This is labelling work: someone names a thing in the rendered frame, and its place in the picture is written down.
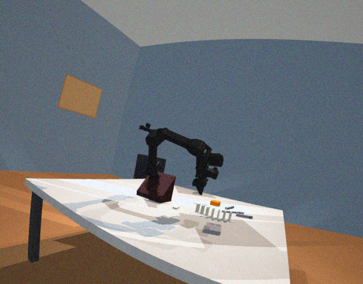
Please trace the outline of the orange block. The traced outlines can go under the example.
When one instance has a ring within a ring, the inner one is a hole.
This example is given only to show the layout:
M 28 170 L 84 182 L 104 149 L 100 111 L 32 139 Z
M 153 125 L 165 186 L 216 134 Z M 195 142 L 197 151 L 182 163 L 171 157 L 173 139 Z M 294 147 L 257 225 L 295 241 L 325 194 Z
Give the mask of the orange block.
M 214 206 L 219 207 L 220 206 L 220 202 L 219 201 L 216 201 L 216 200 L 211 200 L 210 205 L 214 205 Z

